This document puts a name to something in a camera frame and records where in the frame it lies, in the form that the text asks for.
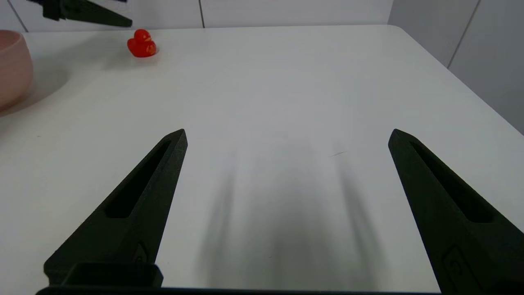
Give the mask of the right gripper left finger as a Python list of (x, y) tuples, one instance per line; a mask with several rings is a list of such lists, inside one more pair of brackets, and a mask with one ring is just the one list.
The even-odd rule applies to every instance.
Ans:
[(164, 136), (43, 265), (50, 285), (80, 263), (154, 264), (187, 149)]

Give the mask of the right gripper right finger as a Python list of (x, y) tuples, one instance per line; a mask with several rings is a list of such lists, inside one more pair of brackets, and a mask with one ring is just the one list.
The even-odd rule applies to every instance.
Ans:
[(522, 295), (522, 231), (416, 137), (388, 148), (441, 293)]

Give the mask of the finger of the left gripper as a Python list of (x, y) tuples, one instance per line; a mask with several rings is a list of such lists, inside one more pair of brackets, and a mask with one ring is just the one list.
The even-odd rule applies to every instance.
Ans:
[(43, 17), (60, 21), (94, 23), (113, 27), (131, 27), (133, 21), (90, 0), (43, 0)]

